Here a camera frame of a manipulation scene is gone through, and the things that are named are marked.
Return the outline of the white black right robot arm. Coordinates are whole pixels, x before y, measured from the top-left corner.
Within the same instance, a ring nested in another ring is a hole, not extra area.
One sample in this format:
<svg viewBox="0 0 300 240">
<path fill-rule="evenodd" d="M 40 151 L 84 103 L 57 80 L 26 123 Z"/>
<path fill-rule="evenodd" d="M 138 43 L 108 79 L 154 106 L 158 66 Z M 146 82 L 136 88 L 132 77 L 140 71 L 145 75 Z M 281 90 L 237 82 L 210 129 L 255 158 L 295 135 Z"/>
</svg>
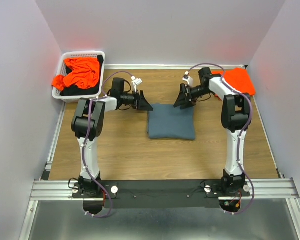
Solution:
<svg viewBox="0 0 300 240">
<path fill-rule="evenodd" d="M 220 191 L 231 196 L 246 183 L 244 167 L 244 146 L 249 125 L 252 122 L 253 107 L 248 93 L 242 93 L 231 86 L 222 74 L 213 74 L 209 67 L 198 71 L 200 85 L 193 86 L 190 71 L 186 71 L 180 84 L 174 107 L 184 110 L 196 105 L 198 98 L 215 94 L 222 100 L 221 124 L 227 133 L 227 154 Z"/>
</svg>

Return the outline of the blue grey t shirt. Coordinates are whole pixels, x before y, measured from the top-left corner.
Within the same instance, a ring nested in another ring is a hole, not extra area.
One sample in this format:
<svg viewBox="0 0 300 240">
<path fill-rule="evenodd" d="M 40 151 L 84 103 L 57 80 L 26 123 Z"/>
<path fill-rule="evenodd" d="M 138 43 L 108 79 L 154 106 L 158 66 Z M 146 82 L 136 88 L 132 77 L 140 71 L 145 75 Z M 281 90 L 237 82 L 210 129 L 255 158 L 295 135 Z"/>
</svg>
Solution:
<svg viewBox="0 0 300 240">
<path fill-rule="evenodd" d="M 181 109 L 172 104 L 154 103 L 153 111 L 147 114 L 148 138 L 154 139 L 196 139 L 194 108 Z"/>
</svg>

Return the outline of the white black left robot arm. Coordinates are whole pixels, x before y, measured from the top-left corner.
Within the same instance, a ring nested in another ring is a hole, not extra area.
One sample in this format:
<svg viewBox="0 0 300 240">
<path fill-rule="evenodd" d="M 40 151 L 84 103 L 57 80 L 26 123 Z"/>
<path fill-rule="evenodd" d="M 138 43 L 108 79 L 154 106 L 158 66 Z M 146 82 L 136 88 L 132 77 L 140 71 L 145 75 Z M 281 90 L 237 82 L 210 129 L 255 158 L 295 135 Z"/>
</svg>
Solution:
<svg viewBox="0 0 300 240">
<path fill-rule="evenodd" d="M 142 90 L 138 86 L 143 83 L 141 78 L 131 77 L 129 83 L 131 90 L 125 91 L 123 78 L 115 77 L 108 93 L 102 97 L 92 99 L 81 98 L 75 110 L 71 130 L 74 132 L 80 149 L 81 170 L 78 178 L 78 186 L 72 189 L 75 194 L 87 194 L 89 197 L 97 197 L 100 192 L 107 197 L 116 195 L 101 185 L 100 167 L 98 164 L 98 138 L 100 137 L 105 120 L 105 113 L 119 110 L 121 106 L 129 106 L 137 111 L 153 111 Z"/>
</svg>

